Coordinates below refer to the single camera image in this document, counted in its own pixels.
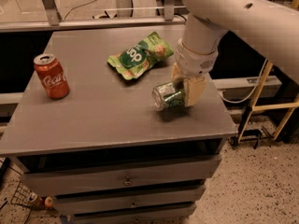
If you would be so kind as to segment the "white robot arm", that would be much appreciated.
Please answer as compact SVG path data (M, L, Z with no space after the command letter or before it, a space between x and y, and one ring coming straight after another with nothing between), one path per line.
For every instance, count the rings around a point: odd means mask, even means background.
M195 105L231 31L299 82L299 12L267 0L182 0L189 15L175 51L172 80L184 85L184 104Z

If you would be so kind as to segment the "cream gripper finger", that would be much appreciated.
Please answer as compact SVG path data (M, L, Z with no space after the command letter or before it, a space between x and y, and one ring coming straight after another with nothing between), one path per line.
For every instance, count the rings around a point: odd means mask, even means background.
M195 105L206 86L204 77L187 77L184 79L185 105Z
M176 63L172 66L171 81L177 82L183 79L183 74L181 73L178 65Z

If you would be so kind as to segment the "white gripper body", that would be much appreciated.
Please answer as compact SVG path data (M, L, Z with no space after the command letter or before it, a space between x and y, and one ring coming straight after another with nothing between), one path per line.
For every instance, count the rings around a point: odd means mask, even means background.
M180 71L188 77L197 77L212 70L218 52L197 54L187 49L180 39L175 51L175 60Z

